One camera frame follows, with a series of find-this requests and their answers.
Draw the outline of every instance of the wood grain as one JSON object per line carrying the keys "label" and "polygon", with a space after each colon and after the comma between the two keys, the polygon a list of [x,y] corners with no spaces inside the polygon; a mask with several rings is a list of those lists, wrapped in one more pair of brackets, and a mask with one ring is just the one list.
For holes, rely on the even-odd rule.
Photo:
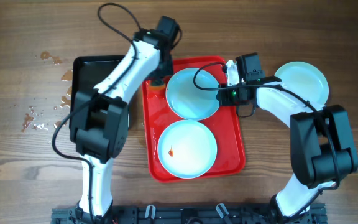
{"label": "wood grain", "polygon": [[[184,35],[174,58],[220,55],[229,60],[258,52],[268,75],[295,60],[317,66],[331,87],[328,104],[343,105],[349,113],[358,153],[358,1],[122,3],[147,28],[155,27],[161,15],[178,21]],[[0,223],[49,223],[52,208],[73,205],[80,198],[80,164],[58,157],[49,141],[53,124],[69,112],[58,105],[70,87],[61,77],[72,69],[72,61],[81,55],[124,54],[128,48],[98,21],[100,4],[0,0]],[[135,30],[122,11],[106,9],[103,15],[127,35]],[[39,58],[43,51],[63,63],[44,63]],[[29,106],[39,115],[32,124],[43,123],[48,130],[21,132],[25,114],[31,115]],[[288,129],[257,110],[240,120],[247,157],[242,172],[160,184],[147,166],[140,100],[136,108],[135,125],[114,164],[111,190],[116,205],[268,202],[291,176]],[[74,154],[67,127],[58,146]],[[358,223],[358,173],[318,201],[326,203],[330,223]]]}

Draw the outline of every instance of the plate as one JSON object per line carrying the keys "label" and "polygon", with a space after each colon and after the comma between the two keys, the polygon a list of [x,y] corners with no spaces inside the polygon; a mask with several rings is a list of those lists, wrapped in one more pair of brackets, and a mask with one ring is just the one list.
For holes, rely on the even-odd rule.
{"label": "plate", "polygon": [[326,77],[306,62],[290,62],[281,66],[276,74],[289,90],[311,102],[325,104],[329,95]]}
{"label": "plate", "polygon": [[168,126],[158,140],[161,165],[172,175],[192,179],[205,174],[217,154],[212,132],[197,121],[182,120]]}
{"label": "plate", "polygon": [[[165,96],[168,106],[179,117],[192,121],[209,118],[219,109],[218,91],[200,90],[194,86],[193,77],[198,68],[176,72],[168,82]],[[201,70],[196,83],[205,88],[217,88],[218,81],[207,71]]]}

